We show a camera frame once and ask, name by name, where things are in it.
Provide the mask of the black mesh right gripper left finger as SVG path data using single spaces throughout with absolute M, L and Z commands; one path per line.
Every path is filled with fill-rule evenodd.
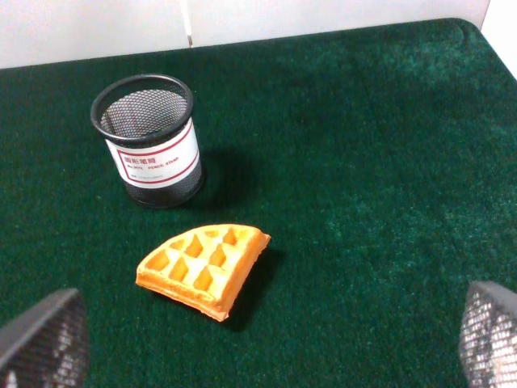
M 1 328 L 2 387 L 83 387 L 89 357 L 86 308 L 59 289 Z

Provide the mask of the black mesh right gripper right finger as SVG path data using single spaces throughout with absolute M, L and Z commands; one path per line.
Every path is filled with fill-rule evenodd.
M 470 387 L 516 386 L 516 293 L 493 281 L 470 284 L 459 356 Z

